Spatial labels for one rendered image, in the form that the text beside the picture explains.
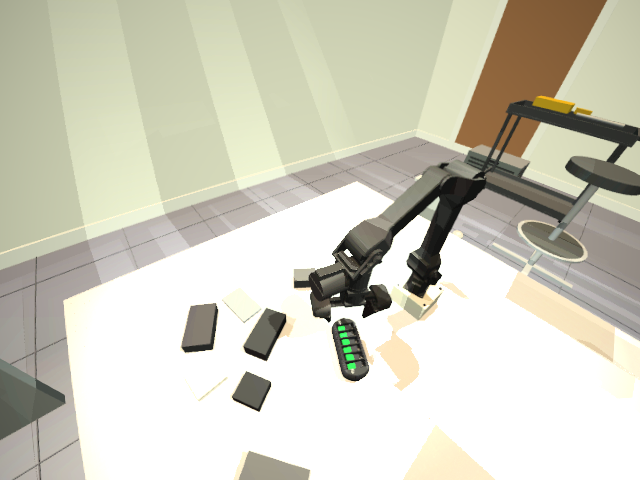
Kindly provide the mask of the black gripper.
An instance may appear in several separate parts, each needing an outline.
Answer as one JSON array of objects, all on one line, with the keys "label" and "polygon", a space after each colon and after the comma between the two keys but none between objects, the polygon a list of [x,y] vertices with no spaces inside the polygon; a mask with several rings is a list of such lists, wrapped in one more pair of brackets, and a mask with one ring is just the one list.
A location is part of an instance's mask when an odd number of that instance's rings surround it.
[{"label": "black gripper", "polygon": [[[369,288],[368,288],[369,286]],[[339,297],[331,297],[323,301],[318,301],[313,293],[310,293],[310,302],[313,317],[326,319],[331,322],[331,308],[355,308],[364,307],[362,317],[366,318],[384,309],[389,309],[392,298],[384,284],[368,285],[365,289],[355,290],[349,287]],[[370,290],[370,291],[369,291]]]}]

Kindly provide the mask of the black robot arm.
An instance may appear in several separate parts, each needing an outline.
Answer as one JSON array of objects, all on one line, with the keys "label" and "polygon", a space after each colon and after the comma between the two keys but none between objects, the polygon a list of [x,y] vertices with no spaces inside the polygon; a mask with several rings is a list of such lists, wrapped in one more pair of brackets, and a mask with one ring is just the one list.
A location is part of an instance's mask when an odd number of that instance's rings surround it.
[{"label": "black robot arm", "polygon": [[[405,261],[412,273],[402,288],[424,298],[429,285],[436,285],[443,276],[438,272],[440,251],[457,216],[484,189],[486,179],[485,172],[460,160],[428,166],[422,177],[380,215],[363,220],[346,234],[332,252],[335,264],[310,273],[314,297],[321,302],[349,287],[365,289],[373,269],[391,250],[394,238],[439,197],[421,247],[410,252]],[[346,249],[353,256],[348,257]]]}]

